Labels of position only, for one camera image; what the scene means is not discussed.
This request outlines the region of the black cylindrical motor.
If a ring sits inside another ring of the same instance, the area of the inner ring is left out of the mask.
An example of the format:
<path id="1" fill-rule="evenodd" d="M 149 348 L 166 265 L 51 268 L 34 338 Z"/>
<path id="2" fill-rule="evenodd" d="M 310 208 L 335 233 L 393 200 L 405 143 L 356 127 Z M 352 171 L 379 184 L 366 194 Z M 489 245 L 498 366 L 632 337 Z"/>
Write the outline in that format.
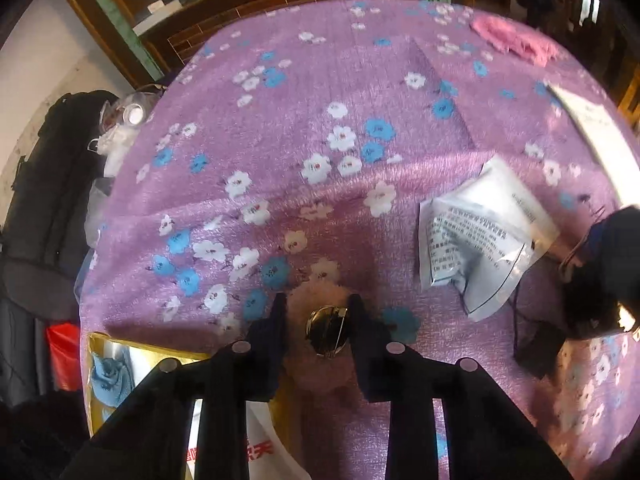
<path id="1" fill-rule="evenodd" d="M 639 328 L 639 208 L 629 206 L 595 224 L 584 262 L 562 287 L 567 336 L 591 339 Z"/>

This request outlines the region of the pink cloth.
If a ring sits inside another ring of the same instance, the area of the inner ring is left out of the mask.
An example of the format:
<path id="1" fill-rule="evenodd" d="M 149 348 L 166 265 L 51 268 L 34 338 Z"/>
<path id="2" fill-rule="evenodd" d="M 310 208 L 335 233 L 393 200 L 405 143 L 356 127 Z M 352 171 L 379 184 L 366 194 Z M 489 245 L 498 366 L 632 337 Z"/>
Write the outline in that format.
<path id="1" fill-rule="evenodd" d="M 495 50 L 513 53 L 538 67 L 546 67 L 561 54 L 546 35 L 497 15 L 479 15 L 471 22 L 471 28 Z"/>

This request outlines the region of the red bag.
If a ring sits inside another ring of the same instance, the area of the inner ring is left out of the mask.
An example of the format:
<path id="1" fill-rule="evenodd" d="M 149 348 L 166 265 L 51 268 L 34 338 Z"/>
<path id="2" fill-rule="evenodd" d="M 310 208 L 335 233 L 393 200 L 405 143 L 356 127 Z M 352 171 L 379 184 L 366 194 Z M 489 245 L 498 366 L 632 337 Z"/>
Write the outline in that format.
<path id="1" fill-rule="evenodd" d="M 72 323 L 50 325 L 46 336 L 55 385 L 64 391 L 80 390 L 79 327 Z"/>

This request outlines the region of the white paper stack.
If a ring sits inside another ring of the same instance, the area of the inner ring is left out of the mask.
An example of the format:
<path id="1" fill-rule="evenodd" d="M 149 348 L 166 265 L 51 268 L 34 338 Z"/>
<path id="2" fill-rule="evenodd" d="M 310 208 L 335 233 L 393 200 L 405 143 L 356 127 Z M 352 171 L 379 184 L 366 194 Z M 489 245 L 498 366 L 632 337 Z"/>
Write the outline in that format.
<path id="1" fill-rule="evenodd" d="M 555 84 L 547 89 L 560 101 L 589 144 L 610 180 L 620 206 L 639 206 L 639 165 L 623 136 L 603 105 L 565 90 Z"/>

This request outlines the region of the clear plastic mask bag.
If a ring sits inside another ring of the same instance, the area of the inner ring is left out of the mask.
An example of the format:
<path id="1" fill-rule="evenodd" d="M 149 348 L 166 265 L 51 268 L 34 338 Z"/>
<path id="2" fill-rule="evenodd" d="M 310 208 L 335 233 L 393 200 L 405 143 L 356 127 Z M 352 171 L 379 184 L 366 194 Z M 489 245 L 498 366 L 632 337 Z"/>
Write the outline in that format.
<path id="1" fill-rule="evenodd" d="M 87 148 L 105 158 L 103 177 L 117 176 L 142 126 L 151 118 L 160 95 L 134 92 L 110 103 L 105 102 L 99 114 L 99 134 Z"/>

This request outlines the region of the black backpack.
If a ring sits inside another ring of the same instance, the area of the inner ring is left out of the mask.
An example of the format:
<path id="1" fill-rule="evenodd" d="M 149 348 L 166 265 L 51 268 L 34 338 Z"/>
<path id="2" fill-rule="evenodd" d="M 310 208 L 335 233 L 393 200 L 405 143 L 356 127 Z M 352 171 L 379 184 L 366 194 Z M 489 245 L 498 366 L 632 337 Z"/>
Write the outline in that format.
<path id="1" fill-rule="evenodd" d="M 10 408 L 53 390 L 46 329 L 79 321 L 88 198 L 104 166 L 88 146 L 115 100 L 105 90 L 64 94 L 18 163 L 1 228 L 1 400 Z"/>

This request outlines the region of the yellow bag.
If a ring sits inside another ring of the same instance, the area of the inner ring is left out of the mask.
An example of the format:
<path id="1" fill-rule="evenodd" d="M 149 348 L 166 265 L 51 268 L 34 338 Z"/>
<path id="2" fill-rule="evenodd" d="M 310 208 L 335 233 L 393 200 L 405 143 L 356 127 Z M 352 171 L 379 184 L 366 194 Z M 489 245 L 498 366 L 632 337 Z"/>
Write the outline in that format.
<path id="1" fill-rule="evenodd" d="M 84 447 L 77 478 L 307 478 L 269 413 L 284 346 L 267 330 L 205 361 L 160 361 Z"/>

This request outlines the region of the purple floral tablecloth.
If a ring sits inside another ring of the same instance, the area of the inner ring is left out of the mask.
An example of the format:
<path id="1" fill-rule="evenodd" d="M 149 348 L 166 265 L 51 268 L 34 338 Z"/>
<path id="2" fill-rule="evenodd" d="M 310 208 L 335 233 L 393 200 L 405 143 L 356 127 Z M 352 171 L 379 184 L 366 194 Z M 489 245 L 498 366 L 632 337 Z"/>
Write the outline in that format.
<path id="1" fill-rule="evenodd" d="M 501 158 L 578 240 L 617 197 L 558 86 L 610 99 L 567 51 L 544 66 L 491 47 L 484 13 L 418 0 L 270 11 L 210 38 L 154 108 L 106 204 L 81 333 L 214 352 L 277 292 L 361 292 L 422 356 L 480 360 L 585 479 L 639 414 L 628 336 L 567 342 L 550 378 L 511 356 L 512 316 L 471 320 L 423 288 L 419 206 Z"/>

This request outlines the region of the white plastic instruction bag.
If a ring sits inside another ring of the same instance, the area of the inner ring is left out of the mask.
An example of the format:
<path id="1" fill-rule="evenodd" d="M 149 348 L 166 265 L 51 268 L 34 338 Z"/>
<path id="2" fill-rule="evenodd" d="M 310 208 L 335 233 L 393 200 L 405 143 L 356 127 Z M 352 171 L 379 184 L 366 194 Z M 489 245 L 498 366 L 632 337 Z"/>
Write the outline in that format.
<path id="1" fill-rule="evenodd" d="M 506 162 L 495 156 L 454 191 L 420 203 L 420 282 L 454 285 L 474 322 L 496 313 L 560 231 Z"/>

